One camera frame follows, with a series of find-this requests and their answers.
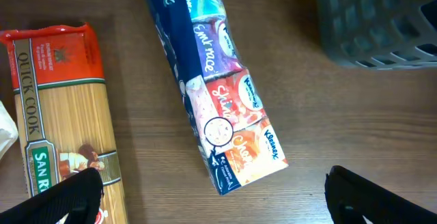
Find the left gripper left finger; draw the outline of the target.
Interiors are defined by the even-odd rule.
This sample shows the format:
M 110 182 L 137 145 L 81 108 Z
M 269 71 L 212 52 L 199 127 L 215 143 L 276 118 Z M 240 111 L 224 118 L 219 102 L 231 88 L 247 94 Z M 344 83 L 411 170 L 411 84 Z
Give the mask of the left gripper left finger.
M 86 169 L 1 213 L 1 224 L 93 224 L 99 212 L 103 183 L 95 169 Z

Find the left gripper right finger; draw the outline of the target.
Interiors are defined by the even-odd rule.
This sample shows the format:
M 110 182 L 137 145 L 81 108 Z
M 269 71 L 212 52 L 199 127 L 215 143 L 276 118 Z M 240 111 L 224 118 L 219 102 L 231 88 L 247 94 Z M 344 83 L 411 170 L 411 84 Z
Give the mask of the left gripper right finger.
M 328 211 L 336 224 L 435 223 L 436 213 L 335 165 L 324 183 Z

